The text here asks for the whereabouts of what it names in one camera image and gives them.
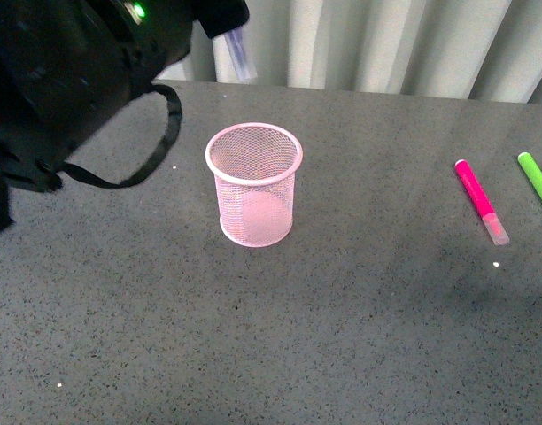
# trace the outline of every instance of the pink highlighter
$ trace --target pink highlighter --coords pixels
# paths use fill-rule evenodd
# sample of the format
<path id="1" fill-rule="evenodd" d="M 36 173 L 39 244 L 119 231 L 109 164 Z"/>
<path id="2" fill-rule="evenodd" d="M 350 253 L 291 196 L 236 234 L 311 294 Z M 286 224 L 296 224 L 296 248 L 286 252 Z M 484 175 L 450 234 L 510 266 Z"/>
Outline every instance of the pink highlighter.
<path id="1" fill-rule="evenodd" d="M 498 219 L 498 215 L 495 213 L 492 207 L 492 203 L 485 195 L 482 186 L 476 178 L 476 175 L 470 168 L 468 161 L 466 159 L 461 159 L 458 161 L 454 168 L 456 168 L 456 173 L 460 176 L 460 180 L 464 183 L 464 187 L 469 194 L 469 197 L 472 198 L 472 202 L 476 206 L 477 212 L 482 217 L 484 221 L 485 228 L 490 233 L 493 243 L 496 245 L 505 245 L 509 243 L 509 236 L 501 222 Z"/>

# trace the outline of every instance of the table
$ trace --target table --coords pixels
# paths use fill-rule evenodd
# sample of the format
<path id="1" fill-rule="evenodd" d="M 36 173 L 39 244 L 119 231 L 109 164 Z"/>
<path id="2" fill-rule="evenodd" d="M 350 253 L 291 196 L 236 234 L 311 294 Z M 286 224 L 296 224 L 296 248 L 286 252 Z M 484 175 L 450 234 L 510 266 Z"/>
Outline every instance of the table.
<path id="1" fill-rule="evenodd" d="M 542 105 L 171 82 L 180 140 L 134 189 L 12 192 L 0 424 L 542 423 Z M 142 98 L 76 152 L 112 180 L 163 132 Z M 276 124 L 304 148 L 294 225 L 221 232 L 205 146 Z M 495 246 L 455 175 L 469 160 Z"/>

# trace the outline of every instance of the pink mesh pen holder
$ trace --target pink mesh pen holder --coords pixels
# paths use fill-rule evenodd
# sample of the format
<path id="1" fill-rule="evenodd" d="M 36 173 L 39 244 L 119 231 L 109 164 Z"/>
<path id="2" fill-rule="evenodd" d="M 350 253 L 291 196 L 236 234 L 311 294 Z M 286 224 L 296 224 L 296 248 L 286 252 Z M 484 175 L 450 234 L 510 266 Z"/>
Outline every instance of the pink mesh pen holder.
<path id="1" fill-rule="evenodd" d="M 229 239 L 260 247 L 287 236 L 302 159 L 297 138 L 271 124 L 237 124 L 212 138 L 206 163 L 216 180 L 221 229 Z"/>

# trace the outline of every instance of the green highlighter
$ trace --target green highlighter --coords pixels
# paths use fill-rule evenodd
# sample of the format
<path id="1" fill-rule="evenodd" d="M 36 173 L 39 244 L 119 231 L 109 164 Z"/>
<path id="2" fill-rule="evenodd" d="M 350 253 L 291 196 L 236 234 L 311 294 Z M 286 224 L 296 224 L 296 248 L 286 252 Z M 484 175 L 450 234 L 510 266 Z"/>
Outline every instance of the green highlighter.
<path id="1" fill-rule="evenodd" d="M 540 171 L 540 168 L 538 168 L 535 159 L 533 159 L 529 152 L 523 152 L 517 157 L 517 160 L 519 161 L 519 164 L 521 164 L 525 174 L 527 174 L 527 177 L 529 177 L 530 182 L 542 199 L 542 171 Z"/>

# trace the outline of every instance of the white curtain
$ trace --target white curtain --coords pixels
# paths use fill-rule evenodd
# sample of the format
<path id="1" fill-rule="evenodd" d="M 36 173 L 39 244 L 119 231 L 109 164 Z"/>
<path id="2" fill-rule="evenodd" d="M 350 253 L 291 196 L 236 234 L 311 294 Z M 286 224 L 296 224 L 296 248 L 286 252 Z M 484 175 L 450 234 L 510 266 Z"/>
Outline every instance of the white curtain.
<path id="1" fill-rule="evenodd" d="M 542 0 L 247 0 L 251 84 L 542 104 Z M 195 24 L 160 78 L 238 82 Z"/>

